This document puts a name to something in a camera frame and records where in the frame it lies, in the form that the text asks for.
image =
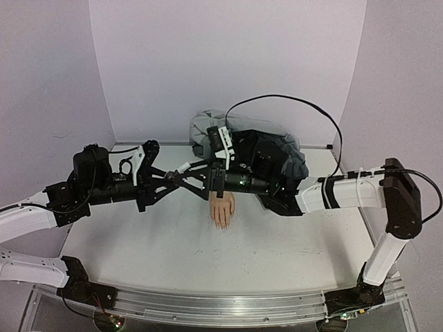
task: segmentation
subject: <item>dark gray garment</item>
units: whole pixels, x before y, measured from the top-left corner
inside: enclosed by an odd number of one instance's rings
[[[209,127],[225,125],[225,112],[210,109],[198,113],[190,123],[190,139],[195,142],[194,154],[203,159],[211,157],[211,148],[206,130]],[[228,127],[234,133],[238,131],[254,130],[258,135],[258,142],[274,142],[281,150],[288,153],[288,163],[284,175],[289,178],[302,179],[309,175],[305,155],[300,152],[300,143],[294,135],[275,123],[264,120],[253,120],[244,116],[229,114]]]

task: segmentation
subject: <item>zip tie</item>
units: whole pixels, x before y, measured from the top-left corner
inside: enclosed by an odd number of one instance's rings
[[[360,208],[363,207],[363,206],[362,206],[363,204],[361,203],[360,190],[359,190],[359,183],[360,183],[361,172],[362,172],[362,171],[363,171],[363,168],[360,167],[360,169],[359,169],[359,175],[357,176],[357,180],[355,181],[355,190],[356,190],[356,193],[357,193],[357,200],[359,201]]]

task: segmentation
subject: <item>black cable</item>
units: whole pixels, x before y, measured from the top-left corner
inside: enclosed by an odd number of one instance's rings
[[[414,169],[381,169],[379,171],[375,171],[374,174],[386,174],[386,173],[407,173],[407,174],[419,176],[420,178],[424,179],[427,183],[429,183],[434,188],[435,192],[437,192],[438,199],[439,199],[438,208],[436,209],[436,211],[434,211],[429,216],[427,216],[425,219],[423,219],[422,223],[426,223],[427,221],[430,221],[432,218],[434,218],[435,216],[437,216],[437,214],[440,213],[440,211],[442,210],[442,207],[443,207],[442,192],[440,191],[440,188],[438,187],[438,185],[434,181],[432,181],[428,176],[426,176],[423,173],[416,171]]]
[[[79,315],[79,316],[82,316],[82,317],[85,317],[85,318],[89,318],[89,319],[91,319],[91,320],[101,320],[102,322],[110,322],[109,320],[102,320],[102,319],[100,319],[99,317],[93,317],[93,316],[85,315],[84,313],[79,313],[78,311],[72,309],[72,308],[66,303],[66,300],[65,300],[65,298],[64,298],[64,296],[63,296],[63,292],[61,292],[61,294],[62,294],[62,301],[63,301],[65,307],[67,307],[67,309],[68,309],[69,311],[75,313],[76,315]]]
[[[91,150],[94,154],[94,159],[97,160],[97,156],[96,156],[96,152],[94,150]],[[13,205],[9,205],[6,207],[3,207],[0,209],[0,213],[5,212],[7,210],[11,210],[11,209],[15,209],[15,208],[21,208],[23,206],[28,206],[28,207],[34,207],[34,208],[39,208],[39,209],[43,209],[52,213],[58,213],[58,214],[70,214],[73,213],[81,208],[84,207],[85,204],[88,203],[89,199],[91,198],[92,195],[92,189],[94,188],[94,185],[96,184],[96,175],[97,175],[97,164],[94,165],[94,174],[92,177],[92,185],[91,185],[91,190],[89,191],[88,196],[85,198],[85,200],[77,207],[75,207],[74,209],[70,210],[70,211],[57,211],[54,209],[51,209],[50,207],[41,205],[41,204],[36,204],[36,203],[21,203],[21,204],[13,204]]]
[[[296,98],[296,97],[292,97],[292,96],[290,96],[290,95],[278,95],[278,94],[259,95],[259,96],[254,97],[254,98],[250,98],[250,99],[247,99],[247,100],[243,100],[242,102],[238,102],[237,104],[235,104],[234,106],[232,106],[232,107],[228,110],[228,112],[226,112],[226,116],[225,116],[225,118],[224,118],[224,122],[226,123],[226,127],[228,127],[228,114],[229,114],[229,112],[231,112],[235,107],[240,106],[240,105],[242,105],[242,104],[246,104],[247,102],[252,102],[252,101],[257,100],[257,99],[262,99],[262,98],[272,98],[272,97],[275,97],[275,98],[284,98],[284,99],[295,100],[296,102],[302,102],[303,104],[306,104],[306,105],[309,105],[310,107],[313,107],[313,108],[314,108],[315,110],[317,110],[320,114],[322,114],[323,116],[325,116],[326,118],[328,118],[328,119],[332,122],[332,124],[333,124],[333,125],[335,126],[335,128],[337,129],[337,133],[338,133],[338,136],[339,136],[339,138],[340,138],[340,151],[339,151],[339,153],[338,153],[337,166],[336,166],[335,170],[332,172],[332,174],[331,174],[330,176],[335,175],[335,173],[337,173],[337,172],[339,171],[339,169],[340,169],[340,164],[341,164],[341,150],[342,150],[342,148],[343,148],[343,136],[342,136],[342,134],[341,134],[340,127],[337,125],[337,123],[334,121],[334,119],[331,117],[331,115],[328,114],[328,112],[324,111],[324,110],[321,109],[319,106],[317,106],[317,105],[315,105],[315,104],[313,104],[313,103],[311,103],[311,102],[308,102],[307,100],[300,99],[300,98]]]
[[[92,316],[85,315],[84,313],[79,313],[78,311],[75,311],[74,309],[72,309],[72,308],[66,303],[66,300],[64,299],[63,293],[62,293],[62,301],[63,301],[65,307],[67,307],[67,309],[69,309],[69,310],[72,311],[73,313],[75,313],[75,314],[77,314],[77,315],[79,315],[79,316],[85,317],[85,318],[90,318],[90,319],[92,319],[92,320],[94,319],[94,317],[92,317]]]
[[[118,171],[120,172],[120,174],[130,175],[132,173],[131,159],[132,159],[132,156],[130,156],[129,158],[124,158],[124,159],[120,160],[120,163],[118,164]],[[123,171],[124,164],[129,164],[129,171],[127,173],[124,173],[124,171]]]
[[[132,147],[131,149],[128,149],[128,150],[110,151],[109,154],[125,154],[126,152],[135,151],[137,149],[138,149],[138,147]]]

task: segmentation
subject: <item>mannequin hand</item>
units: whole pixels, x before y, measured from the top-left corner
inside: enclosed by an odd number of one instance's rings
[[[224,192],[223,198],[218,199],[216,192],[209,195],[210,217],[217,228],[226,231],[230,225],[230,218],[234,216],[235,199],[232,192]]]

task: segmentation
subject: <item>white wall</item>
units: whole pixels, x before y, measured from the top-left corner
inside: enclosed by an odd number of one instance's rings
[[[0,206],[65,181],[72,157],[114,135],[81,1],[0,2]],[[3,243],[57,256],[69,228]],[[17,331],[32,285],[0,282],[0,331]]]
[[[365,0],[90,1],[98,66],[117,141],[188,140],[198,111],[264,93],[318,103],[340,119]],[[273,120],[305,145],[333,126],[290,101],[237,110]]]
[[[350,95],[341,120],[346,170],[397,157],[443,189],[443,2],[368,2]],[[437,207],[417,180],[423,217]],[[375,232],[386,215],[366,211]],[[442,330],[443,215],[406,246],[399,268],[421,332]]]

